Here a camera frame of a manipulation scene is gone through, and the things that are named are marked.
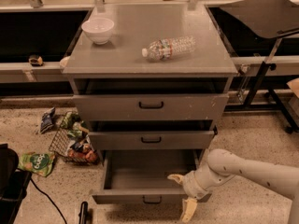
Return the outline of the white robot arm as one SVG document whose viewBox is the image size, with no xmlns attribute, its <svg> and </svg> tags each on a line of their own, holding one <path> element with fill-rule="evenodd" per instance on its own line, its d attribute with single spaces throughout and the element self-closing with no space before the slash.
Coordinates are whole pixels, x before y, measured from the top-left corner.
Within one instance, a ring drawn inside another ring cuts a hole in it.
<svg viewBox="0 0 299 224">
<path fill-rule="evenodd" d="M 167 177 L 181 185 L 188 196 L 182 200 L 181 221 L 187 223 L 192 219 L 197 203 L 208 195 L 210 188 L 221 186 L 236 175 L 292 200 L 288 224 L 299 224 L 299 169 L 243 159 L 225 149 L 213 149 L 206 163 L 186 175 Z"/>
</svg>

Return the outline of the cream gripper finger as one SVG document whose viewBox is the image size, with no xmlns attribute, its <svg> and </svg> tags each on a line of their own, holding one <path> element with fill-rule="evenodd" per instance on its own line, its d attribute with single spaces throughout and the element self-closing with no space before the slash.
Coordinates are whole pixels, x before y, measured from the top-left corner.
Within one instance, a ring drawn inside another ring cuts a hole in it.
<svg viewBox="0 0 299 224">
<path fill-rule="evenodd" d="M 197 200 L 194 198 L 187 198 L 182 200 L 182 214 L 181 221 L 183 223 L 189 222 L 197 208 Z"/>
<path fill-rule="evenodd" d="M 169 180 L 175 181 L 179 185 L 183 183 L 183 175 L 171 174 L 167 177 Z"/>
</svg>

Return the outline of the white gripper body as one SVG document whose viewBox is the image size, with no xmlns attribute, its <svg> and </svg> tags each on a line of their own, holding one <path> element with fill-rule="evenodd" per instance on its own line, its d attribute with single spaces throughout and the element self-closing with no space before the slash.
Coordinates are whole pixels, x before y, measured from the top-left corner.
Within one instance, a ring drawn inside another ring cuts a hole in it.
<svg viewBox="0 0 299 224">
<path fill-rule="evenodd" d="M 199 173 L 190 171 L 181 178 L 181 186 L 189 198 L 202 200 L 208 195 L 208 191 L 200 183 Z"/>
</svg>

